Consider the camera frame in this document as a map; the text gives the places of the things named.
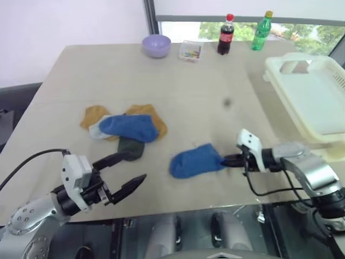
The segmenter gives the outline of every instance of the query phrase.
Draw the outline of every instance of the dark green sock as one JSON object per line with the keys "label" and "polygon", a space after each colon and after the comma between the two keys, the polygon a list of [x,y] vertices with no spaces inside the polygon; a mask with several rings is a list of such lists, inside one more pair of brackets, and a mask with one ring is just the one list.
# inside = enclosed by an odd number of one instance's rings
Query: dark green sock
{"label": "dark green sock", "polygon": [[134,161],[139,159],[144,152],[145,143],[135,139],[120,137],[118,152],[128,152],[129,156],[126,161]]}

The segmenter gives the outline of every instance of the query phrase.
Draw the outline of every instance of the red bottle cap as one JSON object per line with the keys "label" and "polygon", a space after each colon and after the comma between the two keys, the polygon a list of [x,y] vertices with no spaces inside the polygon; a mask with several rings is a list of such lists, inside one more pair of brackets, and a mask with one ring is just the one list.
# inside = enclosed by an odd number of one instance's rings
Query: red bottle cap
{"label": "red bottle cap", "polygon": [[229,13],[227,16],[226,16],[226,20],[227,21],[232,21],[234,18],[233,14],[232,13]]}

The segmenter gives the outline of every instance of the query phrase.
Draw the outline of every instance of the green plastic bottle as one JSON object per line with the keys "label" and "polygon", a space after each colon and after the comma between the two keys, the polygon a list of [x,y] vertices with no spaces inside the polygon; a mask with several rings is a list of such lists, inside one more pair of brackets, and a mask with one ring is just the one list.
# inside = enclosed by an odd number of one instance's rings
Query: green plastic bottle
{"label": "green plastic bottle", "polygon": [[266,41],[266,38],[270,34],[272,27],[272,11],[267,11],[264,19],[258,23],[257,30],[255,31],[255,37],[252,42],[252,50],[262,50]]}

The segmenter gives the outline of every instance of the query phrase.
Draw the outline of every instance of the beige tabletop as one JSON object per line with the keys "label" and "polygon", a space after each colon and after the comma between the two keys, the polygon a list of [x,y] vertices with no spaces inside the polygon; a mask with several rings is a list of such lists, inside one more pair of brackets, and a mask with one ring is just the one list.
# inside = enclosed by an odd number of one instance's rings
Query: beige tabletop
{"label": "beige tabletop", "polygon": [[[289,42],[267,42],[254,52],[248,42],[233,42],[230,54],[216,53],[216,44],[204,46],[198,63],[178,59],[179,44],[169,56],[151,59],[140,45],[67,47],[44,80],[8,144],[0,155],[0,181],[20,162],[48,148],[69,148],[90,162],[116,152],[117,142],[94,140],[79,126],[85,108],[103,105],[123,114],[134,104],[153,104],[168,126],[161,140],[146,144],[141,159],[123,161],[102,171],[111,191],[131,178],[147,174],[144,183],[116,206],[98,204],[73,221],[102,220],[239,204],[295,199],[291,193],[256,197],[242,169],[224,169],[189,179],[168,173],[179,152],[212,143],[221,155],[238,153],[237,133],[246,128],[261,138],[264,147],[286,140],[301,140],[274,89],[262,79],[264,60],[295,51]],[[337,173],[341,163],[332,164]],[[61,184],[61,155],[32,160],[0,193],[0,224],[29,199]],[[286,187],[282,174],[252,174],[259,192]]]}

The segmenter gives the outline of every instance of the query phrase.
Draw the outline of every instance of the blue sock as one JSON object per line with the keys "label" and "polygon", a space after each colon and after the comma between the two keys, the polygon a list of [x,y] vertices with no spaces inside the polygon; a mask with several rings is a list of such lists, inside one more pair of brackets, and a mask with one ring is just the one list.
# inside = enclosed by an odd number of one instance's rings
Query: blue sock
{"label": "blue sock", "polygon": [[152,142],[158,137],[158,130],[152,122],[151,115],[116,115],[106,118],[99,124],[101,132]]}
{"label": "blue sock", "polygon": [[206,144],[175,156],[169,171],[175,178],[189,178],[225,168],[220,164],[223,160],[211,144]]}

